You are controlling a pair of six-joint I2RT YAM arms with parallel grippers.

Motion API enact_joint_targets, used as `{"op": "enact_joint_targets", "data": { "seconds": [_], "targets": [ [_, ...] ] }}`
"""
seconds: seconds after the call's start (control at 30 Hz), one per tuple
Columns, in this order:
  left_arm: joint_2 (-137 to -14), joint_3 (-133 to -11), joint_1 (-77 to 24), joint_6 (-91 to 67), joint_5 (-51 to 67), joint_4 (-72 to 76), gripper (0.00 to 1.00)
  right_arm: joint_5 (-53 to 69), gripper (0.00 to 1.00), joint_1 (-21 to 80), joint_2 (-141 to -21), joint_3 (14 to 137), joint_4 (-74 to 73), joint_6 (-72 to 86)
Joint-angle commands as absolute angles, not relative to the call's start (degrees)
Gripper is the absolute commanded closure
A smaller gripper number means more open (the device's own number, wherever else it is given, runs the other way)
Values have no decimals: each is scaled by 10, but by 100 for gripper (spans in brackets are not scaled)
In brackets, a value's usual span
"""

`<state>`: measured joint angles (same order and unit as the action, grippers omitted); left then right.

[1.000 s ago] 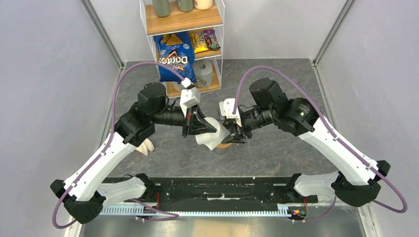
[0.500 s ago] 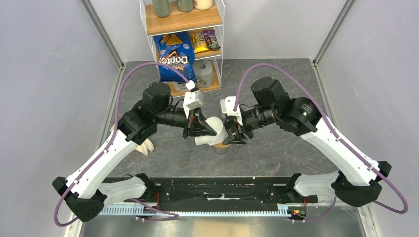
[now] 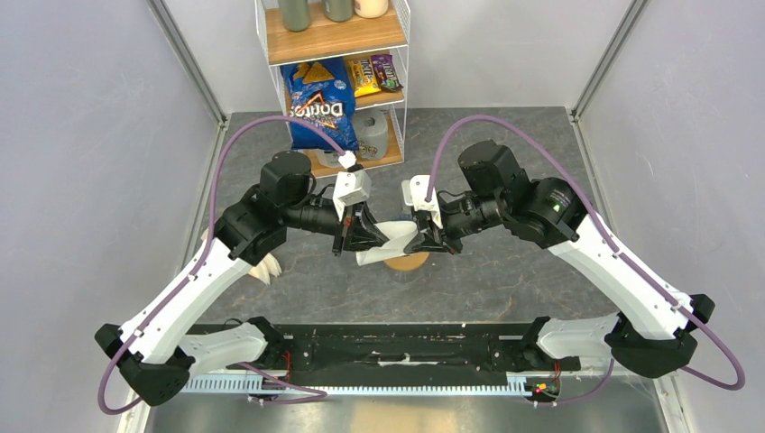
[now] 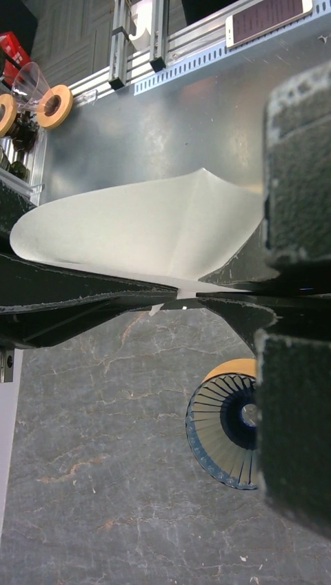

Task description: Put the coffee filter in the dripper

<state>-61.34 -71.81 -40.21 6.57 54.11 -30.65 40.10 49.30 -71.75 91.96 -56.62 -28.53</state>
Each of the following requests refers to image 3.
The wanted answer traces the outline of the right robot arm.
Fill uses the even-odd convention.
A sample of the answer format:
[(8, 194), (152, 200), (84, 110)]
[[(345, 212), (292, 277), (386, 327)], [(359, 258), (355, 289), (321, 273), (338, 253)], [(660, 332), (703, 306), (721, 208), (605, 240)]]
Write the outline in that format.
[(625, 245), (568, 182), (530, 179), (508, 147), (479, 142), (457, 162), (469, 188), (455, 200), (429, 194), (426, 175), (402, 182), (417, 225), (408, 252), (457, 254), (463, 238), (502, 226), (571, 265), (616, 307), (599, 318), (535, 319), (521, 343), (527, 366), (542, 369), (568, 357), (611, 358), (633, 373), (659, 378), (690, 363), (698, 346), (693, 333), (714, 311), (708, 296), (687, 295), (655, 272), (638, 272), (636, 260), (622, 259)]

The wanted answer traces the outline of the coffee filter paper pack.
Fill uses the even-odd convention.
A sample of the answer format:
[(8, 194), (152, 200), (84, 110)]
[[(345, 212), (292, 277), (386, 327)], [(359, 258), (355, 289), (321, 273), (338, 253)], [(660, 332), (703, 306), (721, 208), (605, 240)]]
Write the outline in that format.
[(223, 260), (228, 260), (234, 264), (234, 267), (240, 273), (244, 271), (245, 267), (249, 267), (247, 274), (259, 281), (262, 281), (266, 285), (271, 284), (272, 278), (281, 275), (281, 266), (271, 253), (267, 253), (256, 265), (251, 265), (250, 263), (239, 258), (234, 258), (222, 241), (217, 238), (212, 238), (209, 240), (208, 235), (209, 230), (205, 229), (202, 233), (202, 236), (200, 237), (200, 239), (203, 241), (202, 247), (210, 247), (209, 255), (207, 258), (208, 260), (212, 260), (213, 262), (222, 262)]

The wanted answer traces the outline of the round wooden dripper stand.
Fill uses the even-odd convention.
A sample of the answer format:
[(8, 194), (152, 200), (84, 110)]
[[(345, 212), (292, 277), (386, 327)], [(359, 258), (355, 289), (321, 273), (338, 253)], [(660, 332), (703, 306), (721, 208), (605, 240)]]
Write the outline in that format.
[(420, 252), (385, 260), (383, 263), (397, 272), (412, 272), (423, 266), (429, 253)]

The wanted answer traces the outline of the clear glass cup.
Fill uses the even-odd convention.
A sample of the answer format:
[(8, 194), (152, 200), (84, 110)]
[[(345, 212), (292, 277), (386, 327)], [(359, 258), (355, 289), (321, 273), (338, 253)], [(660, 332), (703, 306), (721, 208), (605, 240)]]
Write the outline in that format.
[(392, 281), (394, 281), (397, 284), (412, 284), (417, 279), (420, 278), (420, 271), (418, 270), (412, 270), (412, 271), (397, 271), (397, 270), (391, 270), (390, 276)]

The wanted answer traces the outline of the white wire shelf rack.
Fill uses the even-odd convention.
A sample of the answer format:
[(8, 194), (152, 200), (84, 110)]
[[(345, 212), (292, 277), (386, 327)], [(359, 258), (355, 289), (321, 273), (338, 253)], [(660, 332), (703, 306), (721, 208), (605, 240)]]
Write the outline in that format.
[(344, 21), (338, 1), (258, 1), (256, 32), (281, 111), (306, 120), (366, 168), (404, 160), (410, 8)]

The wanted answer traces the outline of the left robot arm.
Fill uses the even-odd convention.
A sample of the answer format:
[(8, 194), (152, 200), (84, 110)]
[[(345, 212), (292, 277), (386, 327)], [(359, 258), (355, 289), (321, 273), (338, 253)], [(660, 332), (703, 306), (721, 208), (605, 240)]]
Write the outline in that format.
[(279, 274), (272, 252), (290, 229), (330, 235), (334, 253), (353, 252), (359, 264), (392, 254), (409, 224), (379, 222), (367, 206), (371, 181), (352, 163), (339, 173), (331, 198), (315, 192), (309, 158), (279, 152), (259, 181), (228, 207), (186, 267), (144, 309), (122, 325), (105, 324), (95, 339), (140, 402), (161, 405), (193, 378), (235, 364), (268, 369), (286, 355), (269, 320), (248, 319), (210, 334), (191, 329), (212, 303), (248, 273), (263, 282)]

